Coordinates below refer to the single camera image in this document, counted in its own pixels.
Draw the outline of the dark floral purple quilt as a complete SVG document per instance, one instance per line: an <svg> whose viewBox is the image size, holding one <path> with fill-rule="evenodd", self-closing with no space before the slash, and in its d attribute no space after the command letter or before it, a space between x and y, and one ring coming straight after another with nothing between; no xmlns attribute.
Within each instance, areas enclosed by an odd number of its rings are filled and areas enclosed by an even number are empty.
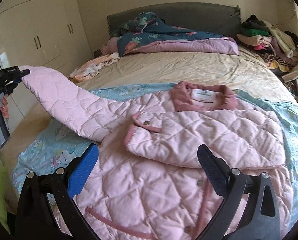
<svg viewBox="0 0 298 240"><path fill-rule="evenodd" d="M100 49L102 55L118 53L119 57L168 51L239 55L232 37L167 25L153 12L142 12L120 24Z"/></svg>

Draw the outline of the bed with beige sheet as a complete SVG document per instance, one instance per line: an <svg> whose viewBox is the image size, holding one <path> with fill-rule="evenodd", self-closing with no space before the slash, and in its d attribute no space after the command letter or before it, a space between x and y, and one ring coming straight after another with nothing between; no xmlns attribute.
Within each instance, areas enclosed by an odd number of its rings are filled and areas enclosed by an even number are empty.
<svg viewBox="0 0 298 240"><path fill-rule="evenodd" d="M291 93L274 73L266 67L260 57L244 47L239 48L239 55L190 52L132 54L124 56L116 63L107 66L98 76L89 81L82 82L79 85L74 84L91 93L94 89L124 85L150 83L174 83L177 85L180 82L194 83L205 87L224 85L234 93L236 98L238 96L234 90L240 89L257 99L272 102L286 101L298 106ZM6 196L9 198L13 209L17 207L23 189L22 186L21 191L17 191L12 183L12 171L18 163L18 157L36 139L37 135L47 128L49 122L55 119L44 109L36 96L25 87L23 82L19 88L22 98L34 98L36 105L14 130L10 140L1 150L0 156L10 178ZM99 143L89 141L90 144L96 143L100 148ZM73 160L69 156L60 159L66 161L67 166ZM60 166L47 174L55 172L58 168Z"/></svg>

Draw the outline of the dark grey headboard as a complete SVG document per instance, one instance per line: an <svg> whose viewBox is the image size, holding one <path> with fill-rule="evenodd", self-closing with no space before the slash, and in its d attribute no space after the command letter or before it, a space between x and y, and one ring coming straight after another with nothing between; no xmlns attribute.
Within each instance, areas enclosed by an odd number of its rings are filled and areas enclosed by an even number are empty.
<svg viewBox="0 0 298 240"><path fill-rule="evenodd" d="M162 3L107 16L108 33L142 12L153 12L166 24L236 38L240 32L240 7L202 2Z"/></svg>

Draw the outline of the peach white small cloth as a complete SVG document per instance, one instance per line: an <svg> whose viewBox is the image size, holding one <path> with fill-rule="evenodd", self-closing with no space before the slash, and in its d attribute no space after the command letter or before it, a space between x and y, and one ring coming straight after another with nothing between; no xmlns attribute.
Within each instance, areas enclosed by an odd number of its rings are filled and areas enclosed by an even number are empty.
<svg viewBox="0 0 298 240"><path fill-rule="evenodd" d="M82 66L76 68L69 76L68 79L73 82L83 82L97 76L100 70L106 66L110 66L113 63L119 61L120 57L118 53L112 53L99 56L93 60L90 60Z"/></svg>

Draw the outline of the pink quilted jacket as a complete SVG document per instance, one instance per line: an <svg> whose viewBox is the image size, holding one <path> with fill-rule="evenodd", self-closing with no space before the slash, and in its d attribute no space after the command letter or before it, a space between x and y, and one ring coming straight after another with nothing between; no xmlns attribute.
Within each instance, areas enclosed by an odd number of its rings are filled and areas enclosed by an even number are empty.
<svg viewBox="0 0 298 240"><path fill-rule="evenodd" d="M224 85L180 82L125 102L95 96L46 67L23 83L56 120L100 145L75 202L102 239L193 239L221 198L197 158L208 146L230 167L272 181L287 234L293 188L277 115L235 97Z"/></svg>

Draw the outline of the pile of mixed clothes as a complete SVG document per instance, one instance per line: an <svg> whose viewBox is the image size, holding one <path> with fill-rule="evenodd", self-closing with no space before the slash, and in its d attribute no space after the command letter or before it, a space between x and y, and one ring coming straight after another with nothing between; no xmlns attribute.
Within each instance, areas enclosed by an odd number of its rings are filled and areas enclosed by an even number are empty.
<svg viewBox="0 0 298 240"><path fill-rule="evenodd" d="M298 36L281 31L256 15L241 24L237 39L256 53L278 77L290 73L298 65Z"/></svg>

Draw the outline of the light blue cartoon blanket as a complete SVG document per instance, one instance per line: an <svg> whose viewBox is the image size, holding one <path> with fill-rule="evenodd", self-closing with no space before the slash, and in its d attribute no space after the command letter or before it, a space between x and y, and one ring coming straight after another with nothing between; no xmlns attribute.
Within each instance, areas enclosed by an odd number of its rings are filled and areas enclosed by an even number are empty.
<svg viewBox="0 0 298 240"><path fill-rule="evenodd" d="M127 101L150 93L171 90L174 83L150 83L124 85L112 88L94 89L92 94L107 99ZM272 102L257 99L240 89L234 92L242 99L266 111L276 113L284 135L284 148L287 167L291 174L291 184L294 191L293 207L291 209L290 225L298 220L298 106L291 102ZM37 135L36 139L19 155L18 163L12 171L12 183L17 191L21 191L25 175L34 171L44 175L55 170L56 167L66 167L67 162L61 157L70 159L79 157L89 146L90 141L79 137L55 119L47 128Z"/></svg>

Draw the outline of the cream built-in wardrobe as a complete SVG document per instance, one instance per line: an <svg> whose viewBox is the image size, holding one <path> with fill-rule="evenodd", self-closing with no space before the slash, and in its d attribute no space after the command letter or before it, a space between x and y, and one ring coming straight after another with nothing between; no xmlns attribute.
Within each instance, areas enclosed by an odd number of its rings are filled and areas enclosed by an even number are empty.
<svg viewBox="0 0 298 240"><path fill-rule="evenodd" d="M92 57L77 0L0 3L0 69L45 66L68 76Z"/></svg>

